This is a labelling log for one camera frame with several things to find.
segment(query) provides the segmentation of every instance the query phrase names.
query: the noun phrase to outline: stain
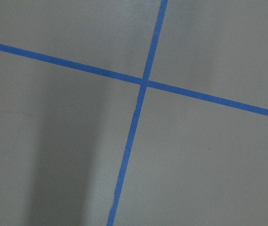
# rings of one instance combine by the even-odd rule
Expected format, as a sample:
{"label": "stain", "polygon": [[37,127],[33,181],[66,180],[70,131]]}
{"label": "stain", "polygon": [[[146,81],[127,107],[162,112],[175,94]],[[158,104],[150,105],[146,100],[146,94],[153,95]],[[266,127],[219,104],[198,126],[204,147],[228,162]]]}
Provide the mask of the stain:
{"label": "stain", "polygon": [[15,149],[21,133],[32,120],[33,116],[27,113],[0,111],[0,155]]}

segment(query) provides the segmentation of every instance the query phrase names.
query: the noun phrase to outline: blue tape strip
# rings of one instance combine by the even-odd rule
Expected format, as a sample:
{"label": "blue tape strip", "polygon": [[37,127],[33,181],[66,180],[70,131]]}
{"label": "blue tape strip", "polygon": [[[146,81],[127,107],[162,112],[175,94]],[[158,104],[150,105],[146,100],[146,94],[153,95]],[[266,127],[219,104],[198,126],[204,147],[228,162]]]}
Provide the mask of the blue tape strip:
{"label": "blue tape strip", "polygon": [[0,51],[140,85],[141,78],[0,44]]}
{"label": "blue tape strip", "polygon": [[212,96],[212,95],[208,95],[204,93],[199,93],[196,91],[183,89],[183,88],[179,88],[175,86],[170,86],[170,85],[166,85],[166,84],[155,82],[155,81],[148,81],[147,86],[154,88],[154,89],[167,91],[170,93],[176,93],[176,94],[180,94],[180,95],[187,96],[187,97],[193,97],[196,99],[209,101],[209,102],[216,103],[219,105],[225,105],[225,106],[268,116],[268,109],[266,108],[256,107],[253,105],[248,105],[248,104],[244,104],[241,102],[228,100],[228,99],[224,99],[224,98],[220,98],[220,97],[216,97],[216,96]]}
{"label": "blue tape strip", "polygon": [[113,226],[114,224],[114,220],[115,220],[115,216],[116,216],[116,212],[118,208],[118,203],[119,203],[119,199],[120,199],[120,195],[122,191],[122,186],[124,183],[125,173],[128,167],[130,153],[132,150],[133,141],[135,138],[135,134],[136,134],[136,130],[137,130],[138,122],[139,122],[139,117],[140,117],[140,113],[141,113],[141,109],[142,109],[142,105],[143,105],[143,101],[144,101],[144,97],[146,93],[147,82],[150,77],[150,73],[151,73],[152,66],[153,66],[154,56],[156,53],[156,48],[157,48],[157,44],[158,44],[158,40],[159,40],[159,36],[160,36],[162,24],[163,24],[166,7],[167,7],[167,0],[162,0],[160,4],[159,12],[158,12],[156,25],[154,28],[151,45],[150,45],[147,60],[146,60],[146,65],[144,68],[144,73],[142,77],[143,81],[141,83],[138,97],[137,97],[136,109],[133,114],[132,122],[130,124],[128,139],[126,141],[124,154],[122,157],[122,162],[121,162],[119,175],[118,175],[117,183],[116,183],[116,188],[114,192],[114,202],[113,202],[113,205],[111,207],[111,210],[108,216],[107,226]]}

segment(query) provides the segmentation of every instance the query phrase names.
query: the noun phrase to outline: blue tape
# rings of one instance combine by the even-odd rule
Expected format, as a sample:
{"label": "blue tape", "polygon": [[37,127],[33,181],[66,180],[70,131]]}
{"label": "blue tape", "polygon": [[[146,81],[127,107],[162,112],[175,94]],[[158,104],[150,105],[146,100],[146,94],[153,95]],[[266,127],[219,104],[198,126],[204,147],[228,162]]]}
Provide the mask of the blue tape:
{"label": "blue tape", "polygon": [[48,56],[45,54],[24,50],[21,48],[15,48],[12,46],[0,44],[0,51],[16,54],[19,56],[23,56],[23,57],[27,57],[27,58],[31,58],[31,59],[36,59],[36,60],[40,60],[40,61],[44,61],[44,62],[48,62],[48,63],[55,64],[55,65],[73,68],[73,69],[80,70],[83,72],[89,72],[89,73],[98,74],[98,75],[102,75],[102,76],[113,78],[113,79],[127,81],[127,82],[135,83],[138,85],[140,85],[142,82],[141,78],[137,78],[137,77],[130,76],[127,74],[112,72],[112,71],[109,71],[106,69],[93,67],[93,66],[89,66],[89,65],[84,65],[84,64],[73,62],[70,60],[64,60],[61,58],[52,57],[52,56]]}
{"label": "blue tape", "polygon": [[142,109],[142,105],[143,105],[143,101],[144,101],[144,97],[146,93],[147,82],[150,77],[150,73],[152,70],[153,62],[154,62],[154,56],[155,56],[156,48],[158,45],[158,40],[159,40],[159,36],[160,36],[162,24],[163,24],[166,7],[167,7],[167,0],[162,0],[160,4],[159,12],[158,12],[156,25],[154,28],[151,45],[150,45],[147,60],[146,60],[146,65],[145,65],[144,72],[143,72],[142,83],[140,85],[140,89],[139,89],[139,93],[137,97],[136,109],[132,117],[132,122],[130,124],[128,139],[126,141],[126,145],[125,145],[125,149],[124,149],[124,153],[122,157],[122,162],[121,162],[121,166],[120,166],[120,170],[119,170],[119,174],[117,178],[117,183],[116,183],[116,188],[114,192],[114,201],[109,212],[107,226],[113,226],[115,216],[117,213],[117,208],[118,208],[118,203],[119,203],[119,199],[120,199],[120,195],[122,191],[122,186],[124,183],[125,173],[128,167],[130,153],[132,150],[132,146],[133,146],[133,142],[134,142],[134,138],[135,138],[138,122],[139,122],[139,117],[140,117],[140,113],[141,113],[141,109]]}
{"label": "blue tape", "polygon": [[268,109],[266,108],[256,107],[253,105],[248,105],[248,104],[244,104],[241,102],[228,100],[228,99],[224,99],[224,98],[220,98],[220,97],[216,97],[216,96],[212,96],[212,95],[208,95],[204,93],[199,93],[196,91],[183,89],[183,88],[179,88],[175,86],[170,86],[170,85],[166,85],[166,84],[155,82],[155,81],[148,81],[147,86],[154,88],[154,89],[167,91],[170,93],[176,93],[176,94],[180,94],[180,95],[187,96],[187,97],[209,101],[209,102],[216,103],[219,105],[225,105],[225,106],[268,116]]}

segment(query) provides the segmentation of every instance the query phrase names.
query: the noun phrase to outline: gray floor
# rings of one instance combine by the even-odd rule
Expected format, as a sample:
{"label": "gray floor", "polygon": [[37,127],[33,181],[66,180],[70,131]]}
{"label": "gray floor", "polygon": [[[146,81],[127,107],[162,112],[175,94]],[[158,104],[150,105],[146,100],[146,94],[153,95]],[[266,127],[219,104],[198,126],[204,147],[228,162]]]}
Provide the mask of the gray floor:
{"label": "gray floor", "polygon": [[[0,0],[0,43],[142,77],[159,5]],[[170,0],[150,79],[268,108],[268,1]],[[138,89],[0,52],[0,226],[105,226]],[[148,88],[114,225],[268,225],[268,116]]]}

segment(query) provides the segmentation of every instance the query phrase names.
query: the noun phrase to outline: concrete floor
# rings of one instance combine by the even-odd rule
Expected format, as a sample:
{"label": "concrete floor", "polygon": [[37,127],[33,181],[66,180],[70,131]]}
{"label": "concrete floor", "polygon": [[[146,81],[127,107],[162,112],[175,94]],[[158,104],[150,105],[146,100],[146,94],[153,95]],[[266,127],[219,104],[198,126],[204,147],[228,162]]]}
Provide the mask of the concrete floor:
{"label": "concrete floor", "polygon": [[[159,6],[0,0],[0,43],[142,78]],[[150,80],[268,109],[268,2],[170,0]],[[0,226],[105,226],[138,91],[0,51]],[[268,225],[268,116],[147,88],[114,225]]]}

